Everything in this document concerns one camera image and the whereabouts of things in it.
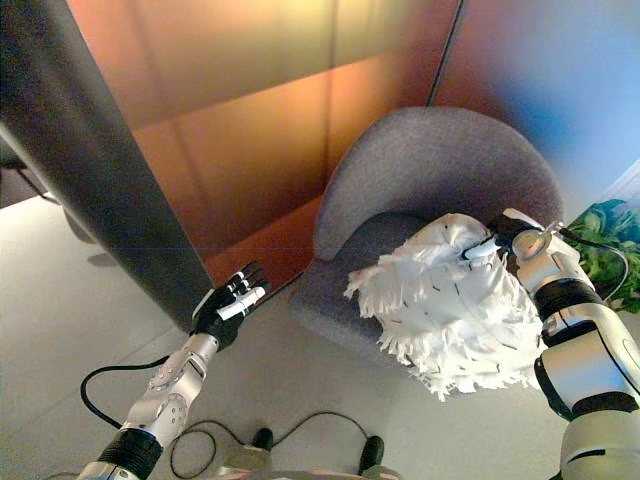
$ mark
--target white paper fringe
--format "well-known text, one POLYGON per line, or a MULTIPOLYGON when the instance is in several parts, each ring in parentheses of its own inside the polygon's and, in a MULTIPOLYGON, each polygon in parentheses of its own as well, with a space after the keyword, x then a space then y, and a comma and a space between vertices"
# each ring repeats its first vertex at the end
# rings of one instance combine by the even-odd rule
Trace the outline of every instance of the white paper fringe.
POLYGON ((488 236, 477 220, 448 214, 378 264, 349 275, 362 317, 383 326, 381 350, 441 401, 454 391, 538 387, 533 362, 543 349, 537 312, 506 259, 461 253, 488 236))

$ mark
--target black cable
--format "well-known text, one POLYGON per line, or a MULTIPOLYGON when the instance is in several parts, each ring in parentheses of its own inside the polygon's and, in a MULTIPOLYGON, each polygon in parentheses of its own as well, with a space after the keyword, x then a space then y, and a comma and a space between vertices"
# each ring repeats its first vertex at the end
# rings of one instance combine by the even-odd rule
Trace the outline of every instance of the black cable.
POLYGON ((82 380, 82 383, 80 384, 80 397, 82 398, 82 403, 84 403, 85 407, 87 407, 89 409, 89 411, 91 413, 93 413, 94 415, 96 415, 98 418, 104 420, 105 422, 107 422, 112 427, 120 429, 122 427, 121 423, 117 422, 116 420, 111 418, 109 415, 103 413, 89 399, 89 396, 87 395, 87 384, 89 383, 89 380, 91 380, 96 375, 99 375, 99 374, 104 373, 104 372, 114 372, 114 371, 120 371, 120 370, 127 370, 127 371, 129 371, 129 370, 146 370, 147 368, 158 367, 158 366, 162 365, 167 360, 167 358, 169 358, 169 355, 166 355, 166 356, 164 356, 162 358, 159 358, 158 360, 156 360, 154 362, 145 363, 143 365, 110 365, 108 367, 102 367, 102 368, 98 368, 97 370, 94 370, 89 375, 84 377, 84 380, 82 380))
POLYGON ((587 245, 589 247, 600 248, 603 250, 608 250, 610 252, 613 252, 622 260, 623 272, 622 272, 622 275, 620 276, 620 280, 618 280, 617 285, 609 292, 606 292, 606 293, 598 292, 598 295, 600 295, 600 297, 602 297, 602 299, 605 302, 609 300, 613 296, 613 294, 616 293, 620 289, 620 287, 622 287, 622 285, 624 285, 624 282, 627 280, 627 276, 629 275, 629 262, 627 261, 627 257, 625 257, 624 253, 622 253, 620 250, 618 250, 615 247, 612 247, 610 245, 602 245, 600 243, 592 242, 590 240, 585 240, 584 238, 579 237, 578 235, 576 235, 575 233, 573 233, 571 230, 567 228, 561 228, 559 232, 562 236, 567 237, 573 240, 574 242, 582 243, 583 245, 587 245))
POLYGON ((358 429, 360 430, 360 432, 362 432, 362 435, 364 435, 365 440, 367 438, 369 438, 369 435, 367 435, 367 432, 364 428, 362 428, 362 425, 360 425, 357 421, 355 421, 353 418, 343 414, 343 413, 338 413, 338 412, 332 412, 330 410, 322 410, 319 412, 315 412, 312 413, 311 415, 306 416, 305 418, 303 418, 302 420, 300 420, 294 427, 292 427, 288 432, 286 432, 284 435, 282 435, 278 440, 273 442, 273 446, 277 447, 278 445, 280 445, 282 442, 284 442, 287 438, 289 438, 296 430, 298 430, 302 425, 304 425, 305 423, 307 423, 309 420, 311 420, 314 417, 319 417, 320 415, 333 415, 335 417, 340 417, 343 418, 345 420, 348 420, 349 422, 353 423, 356 427, 358 427, 358 429))
MULTIPOLYGON (((343 413, 333 412, 333 411, 330 411, 330 410, 322 410, 322 411, 314 412, 314 413, 312 413, 310 415, 307 415, 305 418, 303 418, 298 423, 296 423, 293 427, 291 427, 288 431, 286 431, 278 440, 273 442, 273 448, 277 447, 282 442, 284 442, 287 438, 289 438, 294 432, 296 432, 300 427, 302 427, 309 420, 311 420, 312 418, 315 418, 315 417, 319 417, 321 415, 331 415, 331 416, 342 418, 344 420, 348 420, 353 425, 358 427, 358 429, 360 430, 360 432, 364 436, 365 440, 369 438, 369 435, 367 434, 366 430, 362 427, 362 425, 360 425, 353 418, 351 418, 351 417, 349 417, 349 416, 347 416, 347 415, 345 415, 343 413)), ((171 468, 171 473, 173 473, 176 477, 181 478, 183 480, 189 480, 189 479, 195 478, 198 475, 200 475, 201 473, 203 473, 207 468, 209 468, 209 466, 211 466, 211 464, 215 460, 216 453, 218 453, 218 451, 217 451, 216 440, 215 440, 213 434, 211 434, 210 432, 208 432, 208 431, 206 431, 204 429, 195 428, 195 427, 198 427, 198 426, 206 424, 206 423, 213 423, 213 424, 223 428, 236 441, 236 443, 238 445, 249 445, 249 442, 244 442, 243 440, 241 440, 240 437, 238 435, 236 435, 224 423, 221 423, 221 422, 219 422, 217 420, 200 420, 199 422, 196 422, 196 423, 192 424, 191 426, 187 427, 185 429, 185 431, 182 432, 173 441, 173 443, 171 444, 171 447, 170 447, 170 450, 169 450, 169 467, 171 468), (195 472, 193 474, 180 473, 180 472, 177 471, 176 466, 175 466, 175 462, 174 462, 175 450, 176 450, 176 447, 178 446, 178 444, 180 443, 180 441, 182 440, 182 438, 185 437, 186 435, 191 434, 191 433, 204 433, 205 435, 207 435, 209 437, 209 439, 211 439, 213 450, 211 452, 211 456, 207 459, 207 462, 202 467, 200 467, 200 469, 197 472, 195 472)))

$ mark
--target chair seat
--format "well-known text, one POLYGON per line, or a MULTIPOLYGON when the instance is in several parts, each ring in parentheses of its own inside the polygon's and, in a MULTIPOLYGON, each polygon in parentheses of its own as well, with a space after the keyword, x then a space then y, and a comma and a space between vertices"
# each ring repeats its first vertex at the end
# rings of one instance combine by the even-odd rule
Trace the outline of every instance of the chair seat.
POLYGON ((378 321, 361 318, 357 298, 349 300, 343 293, 350 272, 377 263, 380 255, 391 253, 427 223, 401 213, 383 213, 366 221, 332 261, 311 262, 290 300, 293 318, 378 365, 406 372, 376 344, 382 333, 378 321))

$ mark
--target leaf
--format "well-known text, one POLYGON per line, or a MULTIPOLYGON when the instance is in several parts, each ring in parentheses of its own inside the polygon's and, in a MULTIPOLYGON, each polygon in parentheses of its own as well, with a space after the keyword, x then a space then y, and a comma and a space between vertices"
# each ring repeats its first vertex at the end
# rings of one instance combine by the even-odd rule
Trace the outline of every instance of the leaf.
MULTIPOLYGON (((568 228, 584 240, 619 249, 627 258, 629 272, 624 284, 612 295, 616 311, 640 312, 640 209, 620 209, 623 200, 592 205, 568 228)), ((615 287, 623 263, 614 253, 569 241, 580 253, 580 266, 599 291, 615 287)))
POLYGON ((600 232, 600 228, 602 227, 602 220, 600 218, 600 215, 590 212, 585 215, 584 224, 592 232, 600 232))

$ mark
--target floor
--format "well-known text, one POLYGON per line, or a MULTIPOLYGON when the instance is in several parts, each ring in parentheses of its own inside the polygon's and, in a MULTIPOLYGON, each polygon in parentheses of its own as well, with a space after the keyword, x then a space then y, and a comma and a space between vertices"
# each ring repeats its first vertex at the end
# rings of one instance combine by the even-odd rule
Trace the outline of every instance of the floor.
MULTIPOLYGON (((83 407, 83 376, 100 365, 153 360, 185 335, 100 247, 73 236, 59 207, 35 198, 0 210, 0 232, 0 477, 78 472, 114 434, 83 407)), ((216 355, 191 420, 214 418, 249 439, 264 425, 278 436, 306 414, 332 409, 381 435, 385 463, 408 480, 557 472, 565 423, 540 392, 518 386, 440 403, 418 383, 300 327, 287 308, 293 289, 263 304, 216 355)), ((105 374, 89 393, 122 419, 148 376, 105 374)), ((218 463, 233 444, 211 431, 218 463)), ((317 419, 274 450, 274 464, 354 473, 362 444, 348 423, 317 419)), ((177 452, 177 466, 195 469, 209 452, 206 438, 194 435, 177 452)), ((152 478, 174 478, 166 456, 152 478)))

